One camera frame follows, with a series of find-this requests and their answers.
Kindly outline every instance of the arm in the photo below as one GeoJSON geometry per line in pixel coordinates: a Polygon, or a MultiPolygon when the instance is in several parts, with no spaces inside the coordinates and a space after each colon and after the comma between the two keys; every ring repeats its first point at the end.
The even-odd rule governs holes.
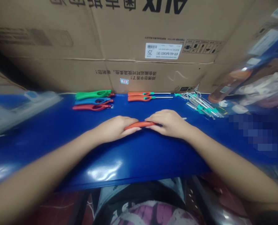
{"type": "Polygon", "coordinates": [[[31,212],[92,149],[140,130],[123,131],[136,122],[122,116],[107,120],[0,183],[0,224],[12,224],[31,212]]]}
{"type": "Polygon", "coordinates": [[[167,136],[187,141],[208,166],[239,197],[252,203],[278,203],[278,185],[260,169],[219,144],[198,128],[185,122],[175,111],[162,110],[146,121],[162,127],[150,128],[167,136]]]}

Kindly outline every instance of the white cable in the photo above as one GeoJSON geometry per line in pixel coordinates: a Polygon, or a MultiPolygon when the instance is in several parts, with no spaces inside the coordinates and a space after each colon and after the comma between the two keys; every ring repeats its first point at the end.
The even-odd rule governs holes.
{"type": "Polygon", "coordinates": [[[92,211],[92,216],[93,216],[93,219],[95,220],[95,215],[94,215],[94,210],[93,210],[93,208],[91,207],[91,205],[90,204],[87,204],[89,207],[90,207],[90,209],[91,209],[91,211],[92,211]]]}
{"type": "Polygon", "coordinates": [[[63,94],[76,94],[74,92],[64,92],[64,93],[59,93],[59,95],[63,95],[63,94]]]}
{"type": "Polygon", "coordinates": [[[74,203],[70,204],[70,205],[67,205],[67,206],[44,206],[44,205],[41,205],[40,207],[44,207],[44,208],[67,208],[69,206],[72,206],[74,205],[74,203]]]}

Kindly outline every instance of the blue tabletop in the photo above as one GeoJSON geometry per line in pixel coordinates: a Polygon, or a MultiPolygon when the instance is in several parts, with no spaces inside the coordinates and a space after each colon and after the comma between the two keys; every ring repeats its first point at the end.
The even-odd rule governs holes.
{"type": "MultiPolygon", "coordinates": [[[[246,129],[239,128],[242,121],[235,121],[233,117],[231,122],[230,118],[207,119],[189,108],[180,97],[128,102],[127,96],[116,95],[114,108],[98,112],[73,111],[73,102],[74,95],[66,95],[61,102],[0,138],[0,182],[109,118],[122,115],[143,121],[162,109],[172,109],[181,117],[187,117],[187,122],[253,163],[278,163],[278,153],[271,156],[254,146],[250,136],[244,133],[246,129]]],[[[209,171],[202,158],[184,141],[142,129],[94,149],[70,172],[58,190],[186,177],[209,171]]]]}

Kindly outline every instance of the clear plastic bag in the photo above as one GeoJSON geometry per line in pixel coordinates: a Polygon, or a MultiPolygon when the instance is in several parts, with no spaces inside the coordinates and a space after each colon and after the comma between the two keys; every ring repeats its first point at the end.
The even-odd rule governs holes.
{"type": "Polygon", "coordinates": [[[246,95],[240,105],[246,106],[270,97],[278,96],[278,72],[240,87],[235,94],[246,95]]]}

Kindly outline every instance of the pile of lighter parts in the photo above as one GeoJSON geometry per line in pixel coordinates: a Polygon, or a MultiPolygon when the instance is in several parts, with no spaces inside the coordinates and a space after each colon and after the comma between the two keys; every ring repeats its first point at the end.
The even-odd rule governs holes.
{"type": "Polygon", "coordinates": [[[211,106],[211,103],[205,100],[204,98],[201,97],[201,93],[195,91],[194,93],[182,93],[180,96],[188,102],[186,103],[189,107],[196,111],[201,111],[203,112],[206,116],[216,119],[216,118],[224,118],[224,116],[219,113],[218,111],[215,111],[215,108],[211,106]]]}

